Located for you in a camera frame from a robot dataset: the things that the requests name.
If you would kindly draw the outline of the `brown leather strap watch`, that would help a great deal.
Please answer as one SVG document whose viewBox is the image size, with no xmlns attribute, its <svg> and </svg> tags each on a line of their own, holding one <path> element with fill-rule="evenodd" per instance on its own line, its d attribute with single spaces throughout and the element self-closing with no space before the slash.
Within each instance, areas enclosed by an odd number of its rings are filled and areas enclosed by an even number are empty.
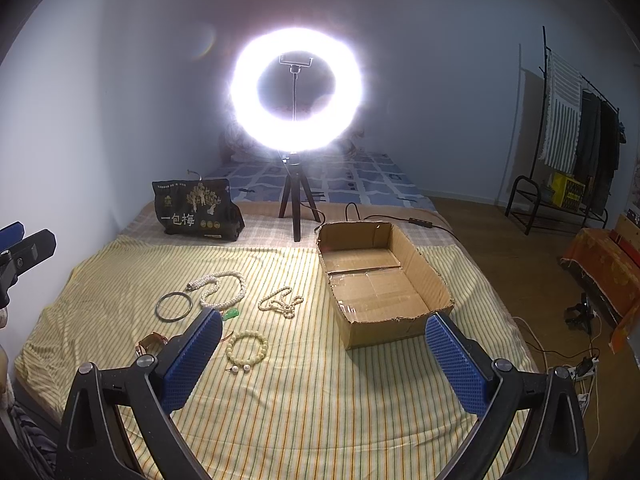
<svg viewBox="0 0 640 480">
<path fill-rule="evenodd" d="M 157 356 L 167 343 L 168 339 L 164 335 L 152 332 L 136 343 L 134 351 L 137 356 L 145 356 L 146 354 Z"/>
</svg>

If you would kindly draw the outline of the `dark metal bangle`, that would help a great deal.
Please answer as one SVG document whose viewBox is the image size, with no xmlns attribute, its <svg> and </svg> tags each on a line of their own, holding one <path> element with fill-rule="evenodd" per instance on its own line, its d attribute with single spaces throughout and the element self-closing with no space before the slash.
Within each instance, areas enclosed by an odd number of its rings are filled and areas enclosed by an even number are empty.
<svg viewBox="0 0 640 480">
<path fill-rule="evenodd" d="M 154 314 L 163 323 L 177 323 L 193 310 L 193 300 L 187 292 L 168 292 L 160 296 L 154 306 Z"/>
</svg>

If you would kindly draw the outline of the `yellow striped bed sheet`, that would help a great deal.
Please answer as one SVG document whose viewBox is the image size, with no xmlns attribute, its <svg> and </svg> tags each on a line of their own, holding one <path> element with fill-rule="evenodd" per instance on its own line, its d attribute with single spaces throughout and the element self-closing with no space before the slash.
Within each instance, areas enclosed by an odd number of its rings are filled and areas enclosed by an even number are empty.
<svg viewBox="0 0 640 480">
<path fill-rule="evenodd" d="M 485 275 L 457 246 L 416 247 L 452 296 L 448 314 L 494 359 L 531 372 L 526 344 Z M 192 312 L 154 306 L 187 292 Z M 134 362 L 152 332 L 182 334 L 207 306 L 235 301 L 224 338 L 171 420 L 215 479 L 431 479 L 471 431 L 420 336 L 347 350 L 316 248 L 149 245 L 119 237 L 70 274 L 14 366 L 61 417 L 78 367 Z M 250 372 L 243 372 L 243 365 Z M 239 367 L 238 374 L 230 368 Z"/>
</svg>

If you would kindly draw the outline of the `white power strip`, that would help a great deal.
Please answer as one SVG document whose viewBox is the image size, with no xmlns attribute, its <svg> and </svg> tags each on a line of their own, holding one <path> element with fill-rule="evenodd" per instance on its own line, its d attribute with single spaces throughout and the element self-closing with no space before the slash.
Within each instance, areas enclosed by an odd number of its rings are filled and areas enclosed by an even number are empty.
<svg viewBox="0 0 640 480">
<path fill-rule="evenodd" d="M 577 365 L 563 364 L 563 367 L 574 385 L 582 414 L 586 414 L 597 390 L 599 359 L 592 356 L 583 358 Z"/>
</svg>

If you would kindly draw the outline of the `open cardboard box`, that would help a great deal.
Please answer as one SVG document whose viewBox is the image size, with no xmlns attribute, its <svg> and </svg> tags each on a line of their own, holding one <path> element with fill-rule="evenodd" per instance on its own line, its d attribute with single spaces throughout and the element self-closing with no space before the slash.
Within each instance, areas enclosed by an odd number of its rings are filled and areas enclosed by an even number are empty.
<svg viewBox="0 0 640 480">
<path fill-rule="evenodd" d="M 409 237 L 388 222 L 335 222 L 317 246 L 347 350 L 424 333 L 429 316 L 454 296 Z"/>
</svg>

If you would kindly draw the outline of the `black device on floor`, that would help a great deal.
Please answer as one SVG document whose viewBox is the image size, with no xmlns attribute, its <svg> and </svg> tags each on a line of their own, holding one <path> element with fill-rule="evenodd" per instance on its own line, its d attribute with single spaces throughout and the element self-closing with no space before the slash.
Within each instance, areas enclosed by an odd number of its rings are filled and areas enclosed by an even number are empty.
<svg viewBox="0 0 640 480">
<path fill-rule="evenodd" d="M 580 299 L 573 307 L 569 307 L 564 311 L 564 322 L 570 330 L 582 330 L 591 336 L 592 321 L 596 315 L 589 302 L 589 298 L 585 292 L 580 295 Z"/>
</svg>

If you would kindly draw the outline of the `black snack bag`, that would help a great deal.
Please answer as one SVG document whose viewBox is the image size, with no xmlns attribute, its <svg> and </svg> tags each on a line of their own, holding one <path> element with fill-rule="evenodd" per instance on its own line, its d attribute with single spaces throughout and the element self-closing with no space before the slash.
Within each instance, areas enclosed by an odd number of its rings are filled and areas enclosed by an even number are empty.
<svg viewBox="0 0 640 480">
<path fill-rule="evenodd" d="M 154 181 L 154 209 L 168 235 L 235 242 L 244 230 L 228 179 Z"/>
</svg>

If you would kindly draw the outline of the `orange cloth covered box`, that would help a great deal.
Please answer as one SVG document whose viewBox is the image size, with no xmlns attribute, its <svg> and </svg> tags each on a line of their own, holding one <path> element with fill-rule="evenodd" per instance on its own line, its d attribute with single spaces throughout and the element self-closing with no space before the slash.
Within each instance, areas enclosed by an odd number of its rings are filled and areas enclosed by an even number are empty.
<svg viewBox="0 0 640 480">
<path fill-rule="evenodd" d="M 581 229 L 560 258 L 562 266 L 577 266 L 596 286 L 618 321 L 608 345 L 613 353 L 631 348 L 639 333 L 639 225 L 620 214 L 612 230 Z"/>
</svg>

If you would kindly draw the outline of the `black clothes rack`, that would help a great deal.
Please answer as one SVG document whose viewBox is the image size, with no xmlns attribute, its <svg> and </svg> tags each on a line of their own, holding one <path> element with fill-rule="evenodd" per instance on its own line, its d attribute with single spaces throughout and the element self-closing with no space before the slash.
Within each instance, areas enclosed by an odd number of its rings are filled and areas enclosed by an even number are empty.
<svg viewBox="0 0 640 480">
<path fill-rule="evenodd" d="M 540 119 L 532 162 L 513 180 L 504 215 L 534 231 L 574 234 L 608 224 L 608 196 L 626 143 L 620 109 L 544 45 Z"/>
</svg>

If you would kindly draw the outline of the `checkered beige bed cover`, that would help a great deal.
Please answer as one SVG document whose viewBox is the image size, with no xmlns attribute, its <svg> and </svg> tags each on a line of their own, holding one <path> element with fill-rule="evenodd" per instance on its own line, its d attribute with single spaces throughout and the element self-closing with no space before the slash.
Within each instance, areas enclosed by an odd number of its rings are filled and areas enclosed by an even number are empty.
<svg viewBox="0 0 640 480">
<path fill-rule="evenodd" d="M 245 228 L 232 247 L 248 248 L 316 248 L 319 225 L 311 212 L 302 210 L 302 240 L 293 240 L 292 219 L 278 217 L 280 205 L 275 202 L 239 202 Z M 396 206 L 346 205 L 320 203 L 318 208 L 330 223 L 357 220 L 390 222 L 399 226 L 416 247 L 449 246 L 458 244 L 457 237 L 446 219 L 436 211 Z M 157 221 L 152 203 L 120 234 L 149 245 L 224 246 L 224 240 L 186 235 L 168 235 Z"/>
</svg>

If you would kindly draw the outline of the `yellow crate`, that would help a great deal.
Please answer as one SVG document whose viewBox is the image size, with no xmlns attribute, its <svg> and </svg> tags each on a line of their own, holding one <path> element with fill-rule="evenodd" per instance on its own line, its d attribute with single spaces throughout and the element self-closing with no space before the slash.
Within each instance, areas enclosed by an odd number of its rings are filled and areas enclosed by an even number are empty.
<svg viewBox="0 0 640 480">
<path fill-rule="evenodd" d="M 561 209 L 578 211 L 585 193 L 585 185 L 567 174 L 555 171 L 551 175 L 552 204 Z"/>
</svg>

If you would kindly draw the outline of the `black tripod stand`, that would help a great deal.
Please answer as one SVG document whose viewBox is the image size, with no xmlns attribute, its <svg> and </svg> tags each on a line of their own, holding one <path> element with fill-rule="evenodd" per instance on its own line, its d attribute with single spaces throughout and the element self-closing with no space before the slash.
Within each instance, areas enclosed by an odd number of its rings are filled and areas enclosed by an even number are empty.
<svg viewBox="0 0 640 480">
<path fill-rule="evenodd" d="M 285 155 L 282 157 L 282 164 L 285 170 L 285 180 L 278 217 L 283 218 L 288 207 L 291 207 L 293 240 L 298 243 L 302 240 L 302 208 L 305 207 L 311 212 L 315 222 L 320 223 L 322 215 L 318 211 L 300 157 Z"/>
</svg>

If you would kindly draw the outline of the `blue patterned blanket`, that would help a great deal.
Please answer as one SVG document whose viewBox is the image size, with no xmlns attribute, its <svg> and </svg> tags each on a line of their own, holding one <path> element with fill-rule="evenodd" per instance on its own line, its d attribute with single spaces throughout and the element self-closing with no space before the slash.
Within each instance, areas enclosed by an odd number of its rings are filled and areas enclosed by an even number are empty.
<svg viewBox="0 0 640 480">
<path fill-rule="evenodd" d="M 318 203 L 435 209 L 386 154 L 317 155 L 303 161 L 303 170 Z M 227 162 L 210 176 L 227 179 L 236 202 L 278 202 L 288 173 L 280 159 L 247 159 Z"/>
</svg>

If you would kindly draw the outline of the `white striped hanging towel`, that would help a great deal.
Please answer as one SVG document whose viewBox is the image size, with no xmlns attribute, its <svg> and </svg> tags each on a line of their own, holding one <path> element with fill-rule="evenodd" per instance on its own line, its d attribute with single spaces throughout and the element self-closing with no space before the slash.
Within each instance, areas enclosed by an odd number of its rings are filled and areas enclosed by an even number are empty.
<svg viewBox="0 0 640 480">
<path fill-rule="evenodd" d="M 553 170 L 572 174 L 582 118 L 582 74 L 562 56 L 546 50 L 544 142 L 539 158 Z"/>
</svg>

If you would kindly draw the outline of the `dark hanging clothes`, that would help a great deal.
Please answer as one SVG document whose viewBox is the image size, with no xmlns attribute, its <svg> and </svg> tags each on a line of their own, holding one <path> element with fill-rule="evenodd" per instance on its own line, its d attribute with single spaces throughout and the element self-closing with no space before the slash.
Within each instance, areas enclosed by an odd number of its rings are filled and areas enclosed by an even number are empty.
<svg viewBox="0 0 640 480">
<path fill-rule="evenodd" d="M 584 90 L 573 177 L 585 185 L 584 203 L 603 214 L 615 173 L 620 146 L 626 143 L 618 111 L 607 100 Z"/>
</svg>

